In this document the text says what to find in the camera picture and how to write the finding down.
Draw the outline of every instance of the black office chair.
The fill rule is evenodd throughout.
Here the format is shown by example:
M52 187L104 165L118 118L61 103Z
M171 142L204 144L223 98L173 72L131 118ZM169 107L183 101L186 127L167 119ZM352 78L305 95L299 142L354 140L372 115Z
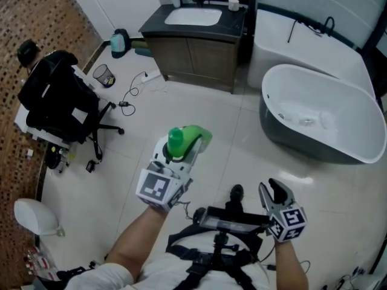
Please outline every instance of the black office chair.
M27 126L43 129L67 142L77 141L81 144L91 134L98 160L102 159L98 129L118 130L120 135L125 133L120 127L100 124L109 107L115 108L116 105L109 102L99 111L98 96L75 76L71 65L65 60L56 65L46 60L39 61L18 97L29 110ZM73 115L75 109L87 113L83 122Z

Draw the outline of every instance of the white cup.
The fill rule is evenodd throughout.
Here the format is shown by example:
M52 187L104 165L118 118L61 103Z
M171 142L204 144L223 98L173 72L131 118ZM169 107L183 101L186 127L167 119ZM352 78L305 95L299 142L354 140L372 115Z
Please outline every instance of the white cup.
M239 0L229 0L229 10L233 12L239 11Z
M175 8L180 7L180 0L171 0Z

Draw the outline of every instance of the sink basin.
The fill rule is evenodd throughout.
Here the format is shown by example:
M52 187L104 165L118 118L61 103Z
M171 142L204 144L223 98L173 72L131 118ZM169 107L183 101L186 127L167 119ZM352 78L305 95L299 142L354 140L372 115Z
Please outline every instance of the sink basin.
M166 18L167 25L212 26L218 23L221 10L212 8L178 8Z

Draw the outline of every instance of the power adapter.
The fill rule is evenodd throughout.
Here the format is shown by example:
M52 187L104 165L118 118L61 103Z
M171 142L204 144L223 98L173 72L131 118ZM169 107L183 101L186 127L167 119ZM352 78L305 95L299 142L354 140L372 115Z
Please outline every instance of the power adapter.
M86 166L86 171L91 173L96 170L96 164L99 164L95 162L94 160L90 160Z
M269 265L267 266L267 270L268 270L268 271L276 271L276 270L277 270L277 266L274 265L274 264L269 264Z
M127 108L129 106L129 102L127 102L127 101L120 101L119 106L121 108Z

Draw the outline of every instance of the vanity cabinet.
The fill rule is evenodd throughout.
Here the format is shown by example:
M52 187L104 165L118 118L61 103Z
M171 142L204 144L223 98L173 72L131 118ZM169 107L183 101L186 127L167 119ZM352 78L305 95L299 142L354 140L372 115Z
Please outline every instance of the vanity cabinet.
M233 92L239 42L164 36L145 41L165 79L201 77Z
M164 76L194 73L185 37L148 37L145 40Z

